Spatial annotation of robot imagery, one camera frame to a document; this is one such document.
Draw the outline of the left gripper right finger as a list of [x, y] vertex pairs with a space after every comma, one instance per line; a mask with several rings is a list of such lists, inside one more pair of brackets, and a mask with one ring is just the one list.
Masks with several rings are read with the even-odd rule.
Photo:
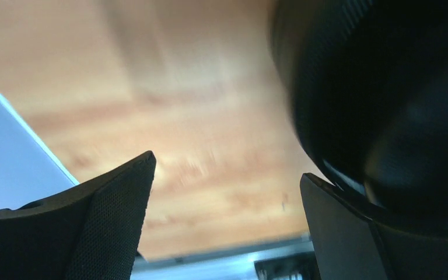
[[300, 192], [323, 279], [448, 279], [448, 230], [311, 173]]

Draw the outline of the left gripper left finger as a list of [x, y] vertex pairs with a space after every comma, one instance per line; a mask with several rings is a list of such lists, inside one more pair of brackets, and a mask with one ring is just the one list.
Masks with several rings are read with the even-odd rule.
[[129, 279], [155, 175], [146, 151], [19, 209], [0, 209], [0, 279]]

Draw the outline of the black suitcase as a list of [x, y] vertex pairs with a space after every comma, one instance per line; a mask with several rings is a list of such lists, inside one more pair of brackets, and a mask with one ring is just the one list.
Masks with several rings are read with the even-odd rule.
[[448, 1], [276, 1], [303, 150], [334, 184], [448, 226]]

